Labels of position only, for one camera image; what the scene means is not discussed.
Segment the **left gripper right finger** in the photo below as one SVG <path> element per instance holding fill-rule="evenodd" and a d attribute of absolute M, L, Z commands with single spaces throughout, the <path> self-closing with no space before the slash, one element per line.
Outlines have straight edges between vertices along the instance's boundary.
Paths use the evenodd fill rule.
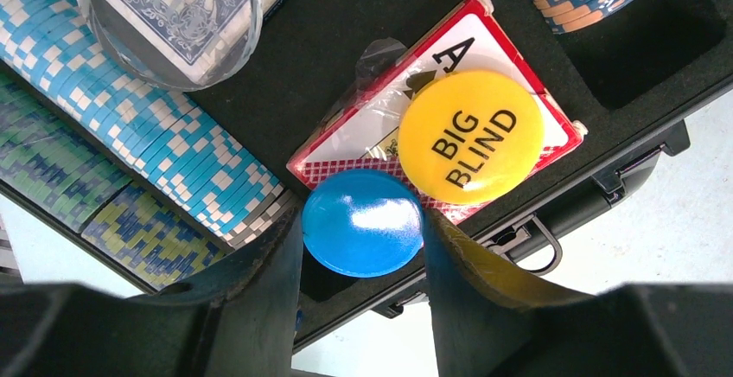
<path fill-rule="evenodd" d="M 729 376 L 730 284 L 627 284 L 598 296 L 535 276 L 424 213 L 442 376 Z"/>

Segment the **yellow big blind button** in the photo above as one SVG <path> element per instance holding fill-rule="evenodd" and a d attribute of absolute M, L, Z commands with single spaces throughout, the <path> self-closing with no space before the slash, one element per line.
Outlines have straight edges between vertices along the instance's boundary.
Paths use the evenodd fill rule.
<path fill-rule="evenodd" d="M 488 70 L 463 71 L 415 95 L 398 127 L 398 160 L 430 198 L 477 205 L 530 175 L 544 137 L 539 106 L 519 83 Z"/>

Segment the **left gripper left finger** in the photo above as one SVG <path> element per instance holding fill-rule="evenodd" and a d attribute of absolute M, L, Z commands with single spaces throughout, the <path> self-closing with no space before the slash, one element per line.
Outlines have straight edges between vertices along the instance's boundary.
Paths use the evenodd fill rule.
<path fill-rule="evenodd" d="M 4 376 L 288 376 L 303 257 L 292 208 L 253 243 L 154 295 L 1 288 Z"/>

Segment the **blue round chip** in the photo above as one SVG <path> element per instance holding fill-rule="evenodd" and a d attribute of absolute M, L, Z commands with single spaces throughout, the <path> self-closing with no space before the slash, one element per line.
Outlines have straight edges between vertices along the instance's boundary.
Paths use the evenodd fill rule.
<path fill-rule="evenodd" d="M 376 278 L 407 265 L 424 244 L 424 211 L 396 177 L 351 169 L 321 182 L 303 209 L 303 241 L 329 270 Z"/>

